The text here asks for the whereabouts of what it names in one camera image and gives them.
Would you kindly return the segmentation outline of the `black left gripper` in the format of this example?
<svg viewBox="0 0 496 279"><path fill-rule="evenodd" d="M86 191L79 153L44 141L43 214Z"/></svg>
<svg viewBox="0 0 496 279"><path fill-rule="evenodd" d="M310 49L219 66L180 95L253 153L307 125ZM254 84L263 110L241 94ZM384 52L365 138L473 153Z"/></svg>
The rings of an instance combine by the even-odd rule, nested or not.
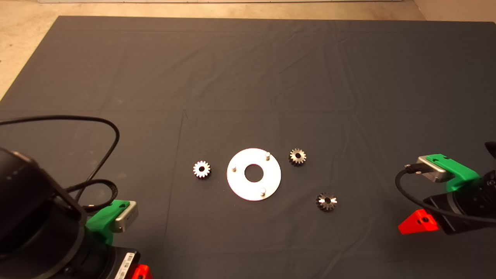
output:
<svg viewBox="0 0 496 279"><path fill-rule="evenodd" d="M108 245L95 233L86 233L59 279L153 279L148 265L139 264L137 249Z"/></svg>

